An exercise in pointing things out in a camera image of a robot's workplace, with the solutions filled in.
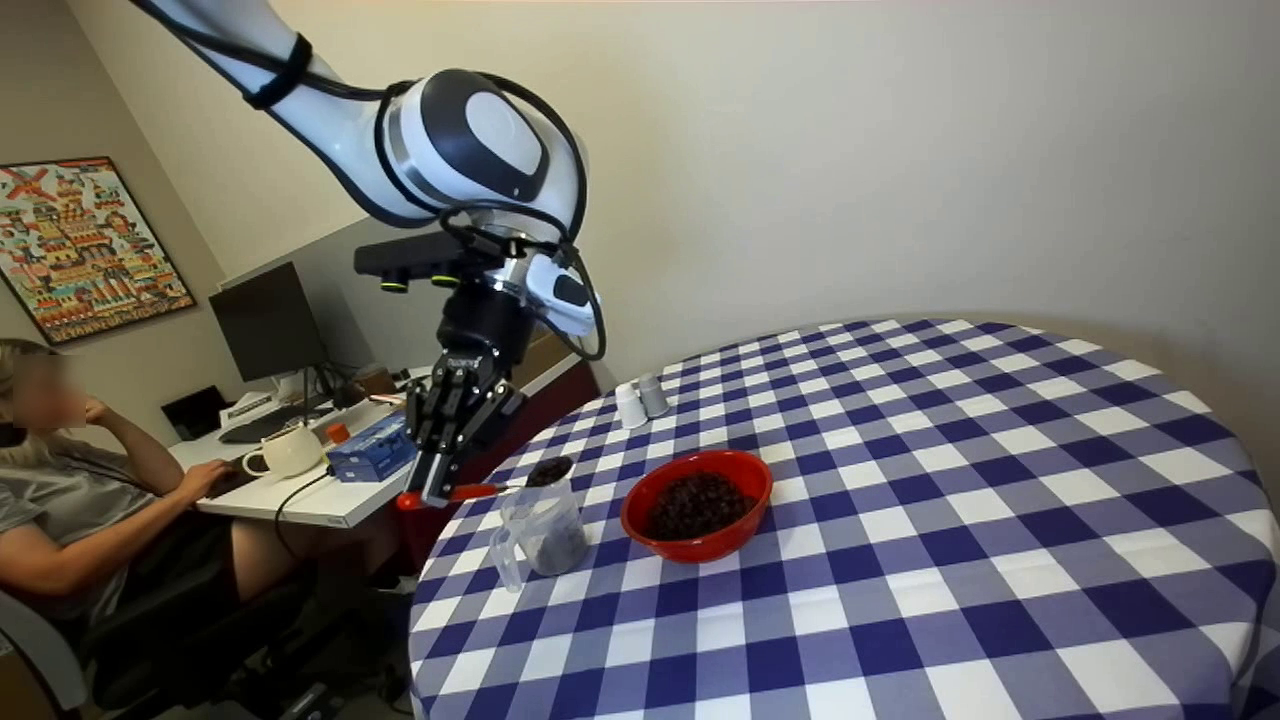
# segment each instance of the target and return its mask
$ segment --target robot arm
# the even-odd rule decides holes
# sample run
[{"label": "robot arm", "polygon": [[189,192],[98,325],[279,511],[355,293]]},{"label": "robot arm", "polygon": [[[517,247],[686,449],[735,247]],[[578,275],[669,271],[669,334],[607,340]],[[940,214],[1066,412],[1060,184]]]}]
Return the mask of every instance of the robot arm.
[{"label": "robot arm", "polygon": [[245,98],[306,142],[346,195],[412,239],[367,244],[355,271],[387,288],[450,288],[437,372],[409,392],[422,461],[412,493],[442,502],[462,442],[513,417],[509,372],[544,321],[604,355],[604,321],[574,256],[589,184],[569,125],[489,73],[350,87],[263,0],[132,0],[209,60]]}]

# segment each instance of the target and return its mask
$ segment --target round table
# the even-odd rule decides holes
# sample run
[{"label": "round table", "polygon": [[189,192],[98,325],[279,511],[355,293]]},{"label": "round table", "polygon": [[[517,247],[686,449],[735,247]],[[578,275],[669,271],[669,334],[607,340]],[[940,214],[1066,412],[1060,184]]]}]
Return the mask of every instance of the round table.
[{"label": "round table", "polygon": [[[421,716],[1222,716],[1270,586],[1239,442],[1154,366],[1025,325],[856,321],[601,394],[495,467],[574,457],[594,556],[500,586],[492,498],[412,594]],[[620,529],[656,462],[749,449],[758,534],[669,562]]]}]

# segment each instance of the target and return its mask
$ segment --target person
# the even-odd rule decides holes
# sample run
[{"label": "person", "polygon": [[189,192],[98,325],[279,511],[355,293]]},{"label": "person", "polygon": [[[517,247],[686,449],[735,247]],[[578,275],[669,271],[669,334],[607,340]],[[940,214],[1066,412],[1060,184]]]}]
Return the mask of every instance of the person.
[{"label": "person", "polygon": [[[271,522],[194,511],[229,462],[181,467],[156,436],[65,384],[65,372],[58,350],[0,334],[0,421],[29,428],[15,449],[0,449],[0,586],[51,618],[95,628],[194,566],[201,612],[232,612],[301,562],[364,577],[392,561],[394,530],[374,520],[346,534],[279,534]],[[120,451],[72,439],[75,423],[103,428]]]}]

